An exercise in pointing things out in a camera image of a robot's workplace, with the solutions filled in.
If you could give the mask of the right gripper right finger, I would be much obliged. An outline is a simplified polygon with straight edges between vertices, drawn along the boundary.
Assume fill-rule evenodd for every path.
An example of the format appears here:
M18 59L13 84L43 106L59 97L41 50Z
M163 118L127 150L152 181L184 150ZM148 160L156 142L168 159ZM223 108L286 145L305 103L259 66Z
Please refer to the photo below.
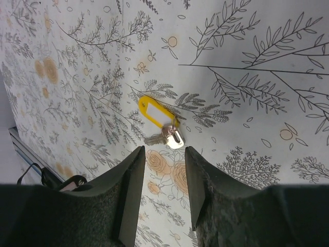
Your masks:
M328 186L258 190L185 149L191 224L199 246L328 246Z

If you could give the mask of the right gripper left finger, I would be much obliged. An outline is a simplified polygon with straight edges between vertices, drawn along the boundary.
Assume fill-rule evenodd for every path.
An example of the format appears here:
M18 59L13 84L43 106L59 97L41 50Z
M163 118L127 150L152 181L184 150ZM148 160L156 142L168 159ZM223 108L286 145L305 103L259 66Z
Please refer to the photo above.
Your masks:
M134 246L145 148L72 191L1 186L1 246Z

